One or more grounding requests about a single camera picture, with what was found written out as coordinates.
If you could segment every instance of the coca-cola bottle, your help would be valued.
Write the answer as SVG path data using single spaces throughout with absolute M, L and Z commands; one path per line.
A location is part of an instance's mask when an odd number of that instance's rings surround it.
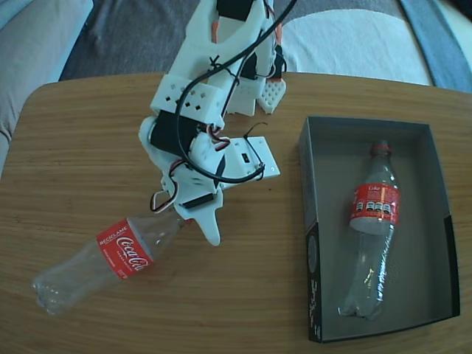
M 374 143 L 369 174 L 355 190 L 348 237 L 358 238 L 358 259 L 352 285 L 338 309 L 342 316 L 372 319 L 384 300 L 387 257 L 400 206 L 390 155 L 387 141 Z
M 185 225 L 174 208 L 126 218 L 98 234 L 73 258 L 33 280 L 37 303 L 56 315 L 85 296 L 150 266 Z

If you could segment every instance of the bottle cap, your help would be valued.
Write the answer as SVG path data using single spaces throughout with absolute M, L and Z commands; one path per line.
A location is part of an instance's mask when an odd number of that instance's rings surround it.
M 377 142 L 374 142 L 370 148 L 370 155 L 392 155 L 392 149 L 390 148 L 389 142 L 386 140 L 378 140 Z

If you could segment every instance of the cardboard box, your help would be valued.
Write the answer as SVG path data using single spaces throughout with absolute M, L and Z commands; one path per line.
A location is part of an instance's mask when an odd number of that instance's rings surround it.
M 387 139 L 400 182 L 400 220 L 390 249 L 381 315 L 343 317 L 357 260 L 349 236 L 355 188 L 369 149 Z M 310 340 L 321 343 L 407 330 L 459 315 L 454 230 L 429 125 L 310 117 L 299 141 L 308 250 Z

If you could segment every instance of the wooden table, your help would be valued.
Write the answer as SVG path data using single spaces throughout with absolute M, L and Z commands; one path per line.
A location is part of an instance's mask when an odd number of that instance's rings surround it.
M 431 87 L 288 74 L 272 117 L 255 122 L 279 178 L 226 192 L 223 242 L 185 229 L 155 268 L 55 318 L 30 287 L 95 234 L 146 210 L 160 173 L 137 134 L 160 74 L 73 80 L 28 100 L 0 183 L 0 353 L 469 353 L 472 348 L 472 96 Z M 448 186 L 462 315 L 388 336 L 308 341 L 297 140 L 308 115 L 428 122 Z

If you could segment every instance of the white plastic part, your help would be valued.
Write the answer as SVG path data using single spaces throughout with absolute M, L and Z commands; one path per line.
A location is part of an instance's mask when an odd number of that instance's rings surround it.
M 151 109 L 159 114 L 160 110 L 175 112 L 177 102 L 182 92 L 190 83 L 190 79 L 167 74 L 162 78 L 161 84 L 154 95 Z M 191 117 L 202 123 L 213 123 L 223 128 L 224 122 L 221 111 L 226 101 L 227 94 L 218 87 L 198 84 L 185 99 L 181 115 Z
M 280 82 L 267 81 L 265 84 L 263 95 L 257 100 L 260 107 L 267 114 L 273 114 L 275 108 L 279 105 L 282 98 L 285 96 L 287 91 L 287 84 L 284 80 Z
M 257 80 L 240 78 L 240 84 L 236 88 L 227 108 L 228 113 L 240 113 L 252 117 L 256 111 L 256 99 L 262 96 L 266 79 L 260 77 Z
M 268 3 L 272 6 L 273 0 L 268 0 Z M 214 60 L 219 57 L 217 63 L 228 61 L 254 43 L 260 33 L 274 22 L 271 16 L 267 17 L 266 15 L 264 1 L 254 0 L 246 22 L 220 17 L 218 42 L 213 43 L 211 26 L 216 16 L 216 0 L 201 0 L 187 25 L 187 37 L 177 58 L 169 74 L 163 77 L 151 103 L 151 108 L 156 115 L 159 115 L 162 110 L 175 112 L 177 102 L 185 87 L 197 76 L 212 68 L 210 58 Z M 274 45 L 275 35 L 271 35 L 255 50 L 257 73 L 262 76 L 268 76 L 271 73 L 275 60 Z M 195 86 L 186 97 L 181 115 L 204 124 L 213 124 L 214 127 L 222 130 L 224 128 L 222 114 L 225 113 L 223 107 L 232 91 L 235 81 L 233 74 L 238 73 L 242 65 L 243 59 L 232 64 L 229 71 L 223 70 L 211 76 L 206 83 L 199 83 Z M 272 89 L 279 90 L 277 92 L 281 92 L 283 89 L 283 93 L 278 94 L 280 96 L 278 100 L 271 97 L 273 96 Z M 266 112 L 267 106 L 271 106 L 268 113 L 272 113 L 284 93 L 285 83 L 283 86 L 273 86 L 272 83 L 267 83 L 264 77 L 259 77 L 257 80 L 241 78 L 240 85 L 235 90 L 233 97 L 230 97 L 226 110 L 253 116 L 255 103 L 258 100 L 259 103 L 265 104 L 263 108 L 265 107 Z M 163 172 L 162 189 L 171 196 L 175 189 L 174 182 L 177 183 L 178 193 L 174 202 L 176 211 L 186 220 L 195 219 L 207 240 L 217 246 L 221 238 L 215 211 L 223 206 L 222 190 L 233 187 L 235 184 L 219 183 L 215 186 L 215 182 L 211 178 L 204 177 L 193 169 L 187 168 L 185 164 L 175 169 L 171 179 L 169 177 L 170 166 L 180 157 L 151 145 L 150 135 L 155 124 L 155 117 L 145 119 L 139 132 L 139 139 L 151 161 Z M 190 145 L 189 156 L 198 166 L 213 174 L 216 174 L 224 156 L 226 167 L 223 176 L 241 178 L 253 173 L 259 167 L 258 155 L 265 163 L 263 177 L 278 176 L 280 171 L 266 140 L 263 137 L 251 137 L 249 141 L 254 149 L 245 139 L 239 138 L 231 139 L 231 144 L 226 149 L 216 151 L 216 145 L 211 142 L 208 134 L 200 132 Z M 212 196 L 211 201 L 190 209 L 184 206 L 190 201 L 208 195 Z
M 257 155 L 265 164 L 264 174 L 261 176 L 263 179 L 279 176 L 279 167 L 272 156 L 266 138 L 263 136 L 251 136 L 248 140 L 251 145 L 244 138 L 231 139 L 231 144 L 225 149 L 226 169 L 224 170 L 224 176 L 240 178 L 244 175 L 250 175 L 260 166 L 260 160 Z M 227 190 L 234 185 L 236 184 L 222 183 L 222 188 Z

